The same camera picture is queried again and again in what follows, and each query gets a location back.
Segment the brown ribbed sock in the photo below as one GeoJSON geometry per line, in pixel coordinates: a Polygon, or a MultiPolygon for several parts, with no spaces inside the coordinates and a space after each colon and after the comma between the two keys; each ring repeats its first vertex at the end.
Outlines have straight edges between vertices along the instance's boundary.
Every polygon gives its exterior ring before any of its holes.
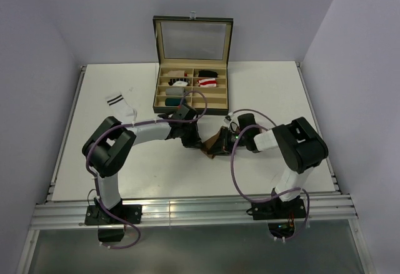
{"type": "Polygon", "coordinates": [[[217,133],[203,143],[201,151],[210,159],[217,156],[228,156],[230,153],[224,148],[224,138],[217,133]]]}

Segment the red white striped sock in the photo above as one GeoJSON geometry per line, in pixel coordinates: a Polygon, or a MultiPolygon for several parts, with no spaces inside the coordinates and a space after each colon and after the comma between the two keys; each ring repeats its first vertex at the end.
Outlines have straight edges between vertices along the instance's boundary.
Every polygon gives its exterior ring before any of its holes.
{"type": "Polygon", "coordinates": [[[197,86],[201,88],[216,88],[218,86],[218,82],[216,78],[199,79],[197,86]]]}

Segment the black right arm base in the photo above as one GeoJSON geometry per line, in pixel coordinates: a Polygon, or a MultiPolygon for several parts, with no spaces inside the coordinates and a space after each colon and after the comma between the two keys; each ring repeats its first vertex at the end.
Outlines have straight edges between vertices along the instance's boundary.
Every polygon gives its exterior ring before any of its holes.
{"type": "Polygon", "coordinates": [[[296,234],[295,220],[305,220],[304,228],[309,218],[309,198],[307,203],[298,195],[291,201],[282,201],[280,197],[265,203],[251,203],[246,214],[255,221],[279,220],[276,223],[268,223],[270,234],[274,238],[287,240],[296,234]]]}

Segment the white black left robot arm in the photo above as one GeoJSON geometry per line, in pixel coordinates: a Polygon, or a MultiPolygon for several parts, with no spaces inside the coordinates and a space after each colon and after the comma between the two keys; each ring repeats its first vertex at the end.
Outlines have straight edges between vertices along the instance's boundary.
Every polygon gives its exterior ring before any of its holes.
{"type": "Polygon", "coordinates": [[[97,127],[85,142],[82,153],[86,169],[95,180],[96,200],[101,206],[99,216],[106,223],[115,223],[121,218],[118,172],[131,148],[150,141],[179,138],[185,148],[200,149],[203,143],[197,122],[202,116],[183,103],[177,110],[160,114],[156,119],[123,124],[109,116],[97,127]]]}

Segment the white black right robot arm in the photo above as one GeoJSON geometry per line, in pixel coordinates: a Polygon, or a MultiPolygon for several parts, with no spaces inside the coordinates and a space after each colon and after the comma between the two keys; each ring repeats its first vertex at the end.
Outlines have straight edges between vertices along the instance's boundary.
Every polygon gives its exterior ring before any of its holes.
{"type": "Polygon", "coordinates": [[[251,203],[271,201],[272,214],[279,218],[285,217],[292,210],[291,202],[301,193],[306,193],[304,184],[310,173],[328,157],[328,146],[303,117],[271,129],[257,124],[252,113],[240,115],[237,121],[238,128],[235,130],[226,126],[220,128],[208,153],[231,157],[231,178],[241,197],[251,203]],[[234,172],[234,156],[238,147],[253,153],[279,150],[285,167],[281,179],[271,191],[270,198],[254,200],[241,191],[234,172]]]}

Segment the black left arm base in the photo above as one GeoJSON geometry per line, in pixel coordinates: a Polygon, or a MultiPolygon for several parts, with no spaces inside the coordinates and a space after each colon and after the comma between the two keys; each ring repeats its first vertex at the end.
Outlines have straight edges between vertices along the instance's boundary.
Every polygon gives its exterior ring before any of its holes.
{"type": "Polygon", "coordinates": [[[120,242],[126,234],[128,225],[116,218],[134,225],[140,224],[141,205],[117,205],[105,212],[99,205],[89,205],[84,220],[85,226],[97,226],[97,238],[112,245],[120,242]]]}

